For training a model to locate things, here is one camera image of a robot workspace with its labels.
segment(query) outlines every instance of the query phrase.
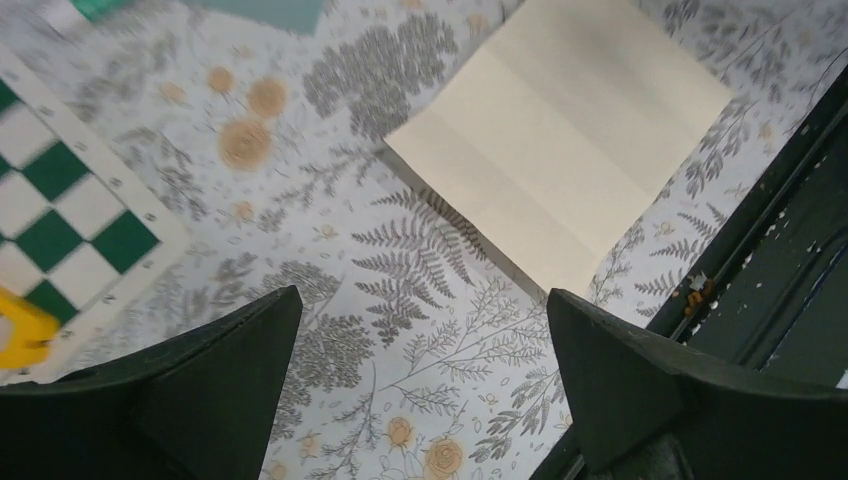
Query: floral tablecloth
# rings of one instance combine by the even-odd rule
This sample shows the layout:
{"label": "floral tablecloth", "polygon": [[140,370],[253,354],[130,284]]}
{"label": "floral tablecloth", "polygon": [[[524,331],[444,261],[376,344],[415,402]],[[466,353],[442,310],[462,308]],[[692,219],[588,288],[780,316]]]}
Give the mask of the floral tablecloth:
{"label": "floral tablecloth", "polygon": [[[541,299],[380,140],[520,0],[328,0],[314,37],[140,0],[73,41],[40,3],[0,0],[0,39],[196,239],[73,368],[293,283],[305,313],[263,478],[529,477],[570,424]],[[737,92],[588,292],[645,325],[848,62],[848,1],[639,6]]]}

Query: teal paper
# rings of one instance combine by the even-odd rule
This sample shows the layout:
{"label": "teal paper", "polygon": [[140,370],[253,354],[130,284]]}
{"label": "teal paper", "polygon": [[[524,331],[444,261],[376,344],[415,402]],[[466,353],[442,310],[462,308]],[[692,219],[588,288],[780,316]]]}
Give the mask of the teal paper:
{"label": "teal paper", "polygon": [[324,0],[189,0],[225,13],[267,23],[282,30],[312,35]]}

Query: yellow plastic piece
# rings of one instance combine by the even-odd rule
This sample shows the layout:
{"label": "yellow plastic piece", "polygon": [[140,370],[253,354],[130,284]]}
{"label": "yellow plastic piece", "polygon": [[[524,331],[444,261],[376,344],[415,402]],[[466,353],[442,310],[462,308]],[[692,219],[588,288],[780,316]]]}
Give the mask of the yellow plastic piece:
{"label": "yellow plastic piece", "polygon": [[0,316],[12,324],[9,343],[0,350],[0,368],[23,368],[47,360],[49,342],[59,332],[55,317],[3,287],[0,287]]}

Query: cream paper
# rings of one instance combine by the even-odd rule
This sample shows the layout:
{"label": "cream paper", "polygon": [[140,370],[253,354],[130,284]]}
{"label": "cream paper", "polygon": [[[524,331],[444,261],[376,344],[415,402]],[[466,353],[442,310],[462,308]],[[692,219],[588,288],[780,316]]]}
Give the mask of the cream paper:
{"label": "cream paper", "polygon": [[386,142],[539,287],[582,294],[730,99],[627,0],[526,0]]}

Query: green and white checkered board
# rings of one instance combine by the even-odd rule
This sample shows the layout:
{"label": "green and white checkered board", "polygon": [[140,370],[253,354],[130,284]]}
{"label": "green and white checkered board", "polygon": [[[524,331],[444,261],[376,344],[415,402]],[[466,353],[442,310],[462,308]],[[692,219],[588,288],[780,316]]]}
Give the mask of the green and white checkered board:
{"label": "green and white checkered board", "polygon": [[51,380],[188,241],[177,218],[0,46],[0,285],[62,324],[47,362],[0,370],[0,384]]}

